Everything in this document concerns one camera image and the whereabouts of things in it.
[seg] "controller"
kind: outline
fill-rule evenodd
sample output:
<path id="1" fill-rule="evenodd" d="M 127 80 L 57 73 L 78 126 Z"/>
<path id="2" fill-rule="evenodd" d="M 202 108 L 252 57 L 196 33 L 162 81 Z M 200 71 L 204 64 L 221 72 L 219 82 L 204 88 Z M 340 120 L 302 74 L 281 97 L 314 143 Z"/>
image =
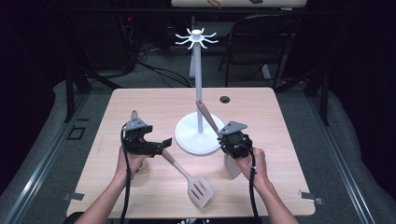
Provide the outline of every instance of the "controller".
<path id="1" fill-rule="evenodd" d="M 247 134 L 241 132 L 248 126 L 243 123 L 230 121 L 218 131 L 221 150 L 234 159 L 245 158 L 252 149 L 253 142 Z"/>
<path id="2" fill-rule="evenodd" d="M 145 134 L 151 132 L 152 125 L 147 125 L 134 110 L 131 120 L 122 127 L 121 142 L 128 152 L 135 155 L 150 155 L 151 157 L 162 155 L 163 150 L 172 145 L 172 138 L 161 143 L 148 142 L 145 140 Z"/>

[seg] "white spatula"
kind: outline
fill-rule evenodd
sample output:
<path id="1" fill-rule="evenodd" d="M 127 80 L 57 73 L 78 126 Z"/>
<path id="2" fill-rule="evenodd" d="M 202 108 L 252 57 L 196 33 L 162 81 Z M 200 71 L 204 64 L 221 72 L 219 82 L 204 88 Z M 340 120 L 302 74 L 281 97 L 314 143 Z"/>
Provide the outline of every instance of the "white spatula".
<path id="1" fill-rule="evenodd" d="M 205 204 L 212 198 L 213 190 L 210 188 L 206 179 L 201 176 L 189 175 L 169 154 L 169 152 L 164 149 L 163 157 L 166 158 L 171 164 L 173 164 L 186 178 L 189 183 L 188 194 L 193 203 L 198 207 L 202 208 Z"/>

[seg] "wrist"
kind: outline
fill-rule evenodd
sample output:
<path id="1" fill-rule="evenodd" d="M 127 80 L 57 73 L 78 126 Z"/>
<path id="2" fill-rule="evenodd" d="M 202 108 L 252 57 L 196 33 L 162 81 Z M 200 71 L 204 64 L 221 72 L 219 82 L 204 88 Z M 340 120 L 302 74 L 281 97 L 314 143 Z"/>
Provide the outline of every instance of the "wrist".
<path id="1" fill-rule="evenodd" d="M 120 172 L 120 173 L 116 173 L 113 176 L 112 182 L 120 184 L 120 185 L 122 184 L 125 187 L 126 177 L 127 177 L 126 171 Z M 131 174 L 131 181 L 133 179 L 134 179 L 134 173 Z"/>
<path id="2" fill-rule="evenodd" d="M 263 178 L 260 176 L 255 176 L 254 178 L 254 188 L 256 190 L 266 190 L 273 188 L 274 185 L 271 183 L 271 181 L 268 178 Z"/>

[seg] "wooden table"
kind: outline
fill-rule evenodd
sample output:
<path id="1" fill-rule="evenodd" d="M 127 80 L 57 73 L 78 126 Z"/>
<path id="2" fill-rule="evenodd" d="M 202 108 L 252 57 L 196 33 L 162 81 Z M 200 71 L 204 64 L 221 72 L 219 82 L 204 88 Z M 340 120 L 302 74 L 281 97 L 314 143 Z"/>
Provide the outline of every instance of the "wooden table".
<path id="1" fill-rule="evenodd" d="M 228 104 L 221 96 L 230 97 Z M 309 192 L 278 102 L 269 88 L 203 88 L 203 101 L 209 111 L 224 124 L 230 120 L 245 123 L 243 130 L 254 147 L 265 149 L 268 175 L 280 198 L 296 216 L 314 214 L 315 206 L 302 199 L 299 190 Z M 139 117 L 153 125 L 147 141 L 161 142 L 174 137 L 178 121 L 196 111 L 195 89 L 118 89 L 108 103 L 106 113 L 82 171 L 76 193 L 82 201 L 72 201 L 67 215 L 85 211 L 102 193 L 116 170 L 120 146 L 120 128 L 136 110 Z M 214 196 L 204 208 L 195 206 L 187 194 L 186 178 L 162 156 L 147 159 L 132 182 L 128 218 L 252 217 L 248 181 L 243 175 L 231 179 L 223 165 L 219 149 L 208 156 L 192 156 L 177 141 L 168 148 L 176 161 L 191 175 L 204 176 Z M 260 216 L 267 216 L 256 193 Z M 120 217 L 124 194 L 110 218 Z"/>

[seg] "spatula head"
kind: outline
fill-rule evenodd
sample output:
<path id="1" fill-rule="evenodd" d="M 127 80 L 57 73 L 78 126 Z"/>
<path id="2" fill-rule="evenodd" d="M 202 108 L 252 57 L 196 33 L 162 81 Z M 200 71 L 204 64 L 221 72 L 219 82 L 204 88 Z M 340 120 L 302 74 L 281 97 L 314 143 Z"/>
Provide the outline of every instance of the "spatula head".
<path id="1" fill-rule="evenodd" d="M 201 176 L 191 176 L 189 179 L 189 197 L 198 207 L 203 208 L 213 196 L 206 179 Z"/>

